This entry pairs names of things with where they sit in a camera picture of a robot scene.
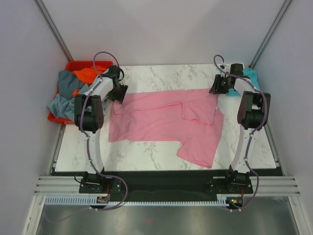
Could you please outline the pink t shirt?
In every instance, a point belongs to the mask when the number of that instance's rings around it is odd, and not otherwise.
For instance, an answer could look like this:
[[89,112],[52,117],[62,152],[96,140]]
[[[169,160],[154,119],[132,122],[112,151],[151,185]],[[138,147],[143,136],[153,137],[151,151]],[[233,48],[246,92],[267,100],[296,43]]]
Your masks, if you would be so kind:
[[224,115],[208,89],[126,94],[111,108],[109,141],[178,141],[177,156],[211,168]]

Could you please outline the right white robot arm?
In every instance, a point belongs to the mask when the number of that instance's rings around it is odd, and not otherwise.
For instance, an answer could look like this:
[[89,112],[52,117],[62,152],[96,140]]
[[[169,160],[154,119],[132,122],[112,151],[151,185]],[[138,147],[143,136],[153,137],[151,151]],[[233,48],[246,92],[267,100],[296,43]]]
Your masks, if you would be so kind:
[[253,193],[249,160],[256,137],[267,124],[270,105],[270,94],[260,91],[248,76],[243,74],[242,64],[231,64],[227,67],[224,62],[215,64],[220,74],[215,76],[211,94],[227,94],[231,89],[241,96],[237,114],[240,126],[239,142],[235,157],[226,171],[224,178],[209,180],[209,189],[213,193],[239,194]]

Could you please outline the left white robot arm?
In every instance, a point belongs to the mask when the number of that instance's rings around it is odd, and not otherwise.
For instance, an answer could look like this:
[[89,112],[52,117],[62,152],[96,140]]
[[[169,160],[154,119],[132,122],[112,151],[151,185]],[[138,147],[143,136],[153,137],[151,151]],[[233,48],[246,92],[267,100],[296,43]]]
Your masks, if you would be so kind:
[[86,166],[80,181],[80,193],[105,193],[112,181],[103,177],[105,170],[101,159],[100,133],[104,124],[102,101],[109,99],[123,103],[127,85],[120,81],[123,70],[111,65],[107,72],[97,75],[94,84],[74,98],[74,122],[85,135]]

